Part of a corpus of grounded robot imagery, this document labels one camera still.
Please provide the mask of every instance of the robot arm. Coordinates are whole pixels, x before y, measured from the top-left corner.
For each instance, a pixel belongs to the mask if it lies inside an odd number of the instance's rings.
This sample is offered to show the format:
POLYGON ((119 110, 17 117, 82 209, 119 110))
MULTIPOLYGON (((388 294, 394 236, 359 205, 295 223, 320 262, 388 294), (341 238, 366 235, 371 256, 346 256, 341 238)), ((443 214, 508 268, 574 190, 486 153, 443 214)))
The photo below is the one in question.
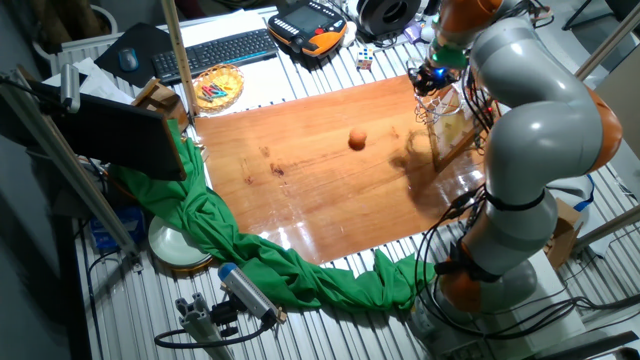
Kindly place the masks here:
POLYGON ((448 260, 459 266, 443 267, 454 270, 441 274, 436 300, 454 312, 508 308, 533 293, 535 271, 527 259, 546 244, 557 221, 545 185, 598 169, 622 138, 611 109, 550 55, 526 18, 517 17, 528 6, 444 0, 436 40, 421 76, 412 78, 416 93, 425 95, 447 85, 427 81, 430 88, 421 87, 425 76, 469 63, 479 86, 512 108, 488 137, 487 204, 448 260))

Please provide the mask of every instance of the woven basket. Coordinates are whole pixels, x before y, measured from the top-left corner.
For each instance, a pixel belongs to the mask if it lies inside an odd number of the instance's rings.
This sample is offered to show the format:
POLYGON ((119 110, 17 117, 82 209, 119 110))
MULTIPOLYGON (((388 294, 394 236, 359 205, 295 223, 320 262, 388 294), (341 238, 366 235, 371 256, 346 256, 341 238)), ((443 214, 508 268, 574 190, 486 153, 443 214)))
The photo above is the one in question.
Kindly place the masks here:
POLYGON ((244 89, 244 76, 240 69, 233 65, 216 65, 193 80, 196 96, 203 94, 203 86, 211 86, 212 83, 224 90, 227 96, 215 98, 212 102, 200 98, 197 101, 202 111, 217 113, 233 105, 238 100, 244 89))

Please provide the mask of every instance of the wooden table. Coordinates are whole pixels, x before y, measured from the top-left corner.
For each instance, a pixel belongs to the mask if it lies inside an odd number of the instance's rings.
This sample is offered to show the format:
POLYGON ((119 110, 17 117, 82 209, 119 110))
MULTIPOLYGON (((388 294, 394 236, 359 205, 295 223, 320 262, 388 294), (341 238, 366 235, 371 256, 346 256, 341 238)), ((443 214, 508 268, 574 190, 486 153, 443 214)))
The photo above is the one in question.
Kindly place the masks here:
POLYGON ((426 230, 483 181, 467 151, 433 170, 406 76, 196 121, 214 190, 242 232, 323 263, 426 230), (349 131, 368 133, 353 151, 349 131))

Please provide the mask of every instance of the orange ball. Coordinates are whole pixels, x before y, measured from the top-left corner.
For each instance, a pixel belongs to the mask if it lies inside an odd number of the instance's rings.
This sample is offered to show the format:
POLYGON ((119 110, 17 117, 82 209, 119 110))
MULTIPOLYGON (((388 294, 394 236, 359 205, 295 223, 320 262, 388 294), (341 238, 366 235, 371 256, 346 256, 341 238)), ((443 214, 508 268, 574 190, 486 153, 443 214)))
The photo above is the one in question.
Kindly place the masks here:
POLYGON ((365 141, 367 141, 367 132, 360 128, 353 128, 349 132, 349 146, 353 150, 364 149, 365 141))

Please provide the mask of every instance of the black monitor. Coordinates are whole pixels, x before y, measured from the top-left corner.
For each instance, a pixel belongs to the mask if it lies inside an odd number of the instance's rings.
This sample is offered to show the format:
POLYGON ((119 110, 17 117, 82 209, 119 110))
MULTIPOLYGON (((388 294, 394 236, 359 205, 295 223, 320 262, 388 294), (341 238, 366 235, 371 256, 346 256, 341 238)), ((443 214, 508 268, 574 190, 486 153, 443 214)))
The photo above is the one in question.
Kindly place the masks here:
MULTIPOLYGON (((60 88, 29 82, 39 93, 60 99, 60 88)), ((53 121, 78 155, 138 170, 152 179, 186 178, 182 161, 162 115, 99 97, 80 94, 75 114, 53 115, 53 121)), ((18 139, 36 145, 24 131, 18 139)))

